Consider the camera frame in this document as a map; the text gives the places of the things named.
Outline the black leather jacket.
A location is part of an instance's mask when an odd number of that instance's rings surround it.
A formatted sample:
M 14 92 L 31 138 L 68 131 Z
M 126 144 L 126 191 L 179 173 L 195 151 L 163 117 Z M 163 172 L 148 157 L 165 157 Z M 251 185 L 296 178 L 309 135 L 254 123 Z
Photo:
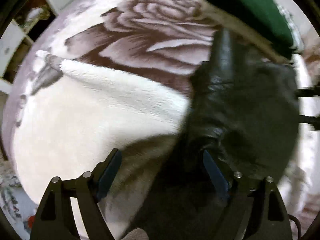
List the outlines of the black leather jacket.
M 295 148 L 299 102 L 292 67 L 263 60 L 222 29 L 191 83 L 184 131 L 131 223 L 149 239 L 213 239 L 223 207 L 204 151 L 228 181 L 239 171 L 254 180 L 270 176 L 277 185 Z

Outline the purple white floral blanket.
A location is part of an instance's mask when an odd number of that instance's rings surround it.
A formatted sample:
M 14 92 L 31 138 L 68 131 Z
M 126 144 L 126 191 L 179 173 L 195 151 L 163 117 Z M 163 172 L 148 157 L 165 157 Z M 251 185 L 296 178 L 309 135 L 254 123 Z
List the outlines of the purple white floral blanket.
M 48 184 L 79 178 L 120 150 L 98 207 L 114 239 L 149 239 L 131 223 L 184 131 L 191 78 L 227 29 L 265 61 L 296 75 L 298 136 L 277 188 L 291 231 L 309 201 L 319 145 L 319 85 L 308 72 L 309 21 L 293 0 L 273 0 L 294 38 L 290 60 L 206 0 L 76 0 L 31 46 L 4 110 L 3 145 L 37 209 Z

